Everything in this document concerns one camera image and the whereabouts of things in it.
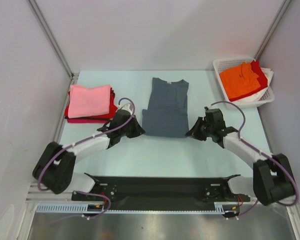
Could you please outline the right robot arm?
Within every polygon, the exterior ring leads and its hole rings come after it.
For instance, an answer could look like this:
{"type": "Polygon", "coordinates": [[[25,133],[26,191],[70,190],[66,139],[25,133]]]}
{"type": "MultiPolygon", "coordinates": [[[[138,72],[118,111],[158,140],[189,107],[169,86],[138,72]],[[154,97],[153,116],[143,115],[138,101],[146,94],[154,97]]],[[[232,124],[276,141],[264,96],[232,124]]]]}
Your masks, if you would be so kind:
{"type": "Polygon", "coordinates": [[[288,158],[282,153],[270,155],[249,143],[241,136],[240,130],[226,126],[220,109],[206,108],[205,117],[198,117],[185,135],[199,141],[211,138],[221,148],[244,161],[253,172],[254,196],[264,206],[279,204],[292,196],[295,196],[292,205],[298,201],[299,191],[288,158]]]}

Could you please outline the grey blue t shirt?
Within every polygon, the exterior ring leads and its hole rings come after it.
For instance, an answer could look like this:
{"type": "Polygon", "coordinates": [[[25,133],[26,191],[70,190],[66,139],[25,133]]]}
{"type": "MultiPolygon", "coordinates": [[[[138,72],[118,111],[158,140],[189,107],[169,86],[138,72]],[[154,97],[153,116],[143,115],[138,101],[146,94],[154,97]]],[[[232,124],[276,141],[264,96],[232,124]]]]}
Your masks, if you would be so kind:
{"type": "Polygon", "coordinates": [[[189,131],[188,89],[185,80],[168,84],[160,78],[152,79],[147,109],[142,110],[142,128],[152,137],[185,138],[189,131]]]}

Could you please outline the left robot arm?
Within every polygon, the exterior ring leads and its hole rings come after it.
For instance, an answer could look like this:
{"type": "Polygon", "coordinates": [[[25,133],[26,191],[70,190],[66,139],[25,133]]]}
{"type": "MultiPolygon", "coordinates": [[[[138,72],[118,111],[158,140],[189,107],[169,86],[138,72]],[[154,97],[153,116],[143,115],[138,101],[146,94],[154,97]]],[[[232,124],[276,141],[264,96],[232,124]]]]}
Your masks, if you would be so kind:
{"type": "Polygon", "coordinates": [[[129,139],[145,134],[137,118],[128,110],[119,109],[114,118],[91,136],[69,145],[50,142],[39,158],[32,175],[39,191],[83,192],[90,200],[100,196],[97,180],[87,173],[75,173],[75,165],[98,151],[118,144],[122,137],[129,139]]]}

